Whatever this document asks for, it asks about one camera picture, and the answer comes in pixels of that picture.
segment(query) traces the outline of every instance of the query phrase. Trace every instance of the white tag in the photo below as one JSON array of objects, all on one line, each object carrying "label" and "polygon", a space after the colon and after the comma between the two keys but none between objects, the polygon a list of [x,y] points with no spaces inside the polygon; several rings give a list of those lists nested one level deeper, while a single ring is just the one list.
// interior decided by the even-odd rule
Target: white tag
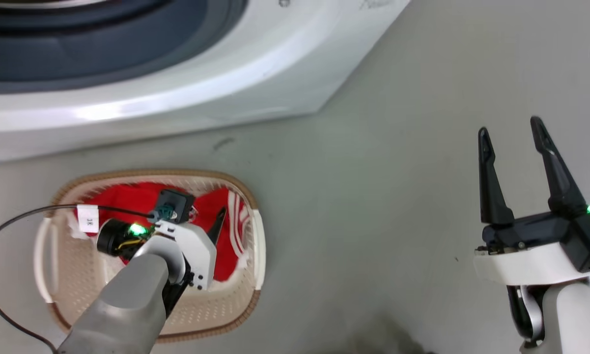
[{"label": "white tag", "polygon": [[79,204],[77,206],[77,215],[79,216],[79,229],[83,233],[98,233],[98,206],[91,206],[89,204]]}]

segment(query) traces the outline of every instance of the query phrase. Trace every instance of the black cable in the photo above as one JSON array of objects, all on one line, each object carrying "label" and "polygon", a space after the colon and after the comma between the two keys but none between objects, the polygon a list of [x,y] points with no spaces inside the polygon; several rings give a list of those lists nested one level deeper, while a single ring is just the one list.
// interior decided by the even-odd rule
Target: black cable
[{"label": "black cable", "polygon": [[[57,210],[57,209],[75,209],[75,208],[77,208],[76,204],[69,204],[69,205],[62,205],[62,206],[44,206],[43,208],[37,208],[37,209],[31,210],[31,211],[26,211],[25,213],[22,213],[16,217],[14,217],[13,219],[8,220],[7,222],[3,223],[2,225],[0,225],[0,231],[2,231],[5,227],[9,226],[10,224],[13,224],[14,222],[16,222],[18,220],[21,220],[25,217],[29,217],[31,215],[35,215],[37,213],[41,213],[43,211]],[[125,209],[121,209],[121,208],[115,208],[113,206],[98,206],[98,209],[108,210],[108,211],[119,211],[122,213],[146,217],[147,219],[152,217],[152,215],[149,215],[149,214],[140,213],[140,212],[132,211],[132,210],[125,210]],[[22,327],[19,323],[17,323],[12,318],[10,318],[6,313],[4,313],[4,311],[1,308],[0,308],[0,316],[5,321],[7,321],[10,325],[17,328],[21,332],[24,332],[25,334],[28,334],[29,336],[31,336],[31,337],[35,338],[36,340],[39,340],[42,343],[44,343],[45,345],[47,345],[48,348],[50,348],[50,350],[53,352],[53,354],[57,354],[57,349],[55,348],[55,346],[52,343],[50,343],[49,340],[47,340],[46,338],[40,336],[39,334],[37,334],[35,332],[29,331],[28,329]]]}]

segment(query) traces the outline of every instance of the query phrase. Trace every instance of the laundry basket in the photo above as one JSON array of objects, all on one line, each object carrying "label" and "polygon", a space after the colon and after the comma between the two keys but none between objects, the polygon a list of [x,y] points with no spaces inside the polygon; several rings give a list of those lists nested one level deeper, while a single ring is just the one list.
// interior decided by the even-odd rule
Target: laundry basket
[{"label": "laundry basket", "polygon": [[[53,204],[79,204],[109,186],[142,182],[183,188],[200,196],[219,188],[238,193],[252,221],[244,230],[246,267],[238,267],[223,283],[209,291],[188,288],[166,321],[158,343],[183,341],[228,332],[241,325],[254,310],[264,281],[266,247],[257,203],[237,179],[223,173],[195,170],[137,170],[82,177],[57,192]],[[34,273],[39,293],[59,326],[68,331],[98,297],[109,280],[108,257],[96,251],[91,240],[70,236],[71,210],[45,215],[37,231]]]}]

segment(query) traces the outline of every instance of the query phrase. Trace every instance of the washing machine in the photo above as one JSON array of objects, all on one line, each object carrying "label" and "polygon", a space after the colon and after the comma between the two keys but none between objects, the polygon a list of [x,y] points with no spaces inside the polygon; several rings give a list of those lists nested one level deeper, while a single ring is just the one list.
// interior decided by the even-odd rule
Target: washing machine
[{"label": "washing machine", "polygon": [[317,112],[409,0],[0,0],[0,161]]}]

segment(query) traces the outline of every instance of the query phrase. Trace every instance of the black connector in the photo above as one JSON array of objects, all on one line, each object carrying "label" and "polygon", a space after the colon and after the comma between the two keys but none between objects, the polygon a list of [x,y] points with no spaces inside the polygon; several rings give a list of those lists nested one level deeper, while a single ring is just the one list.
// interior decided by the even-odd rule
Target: black connector
[{"label": "black connector", "polygon": [[561,244],[577,271],[590,271],[590,213],[570,221]]},{"label": "black connector", "polygon": [[182,224],[190,219],[190,211],[194,204],[194,195],[185,194],[177,190],[162,190],[155,204],[155,210],[151,211],[155,220],[166,220],[175,224]]},{"label": "black connector", "polygon": [[552,212],[515,219],[510,227],[488,225],[483,229],[483,241],[490,249],[510,247],[521,249],[559,242],[568,231],[569,221]]}]

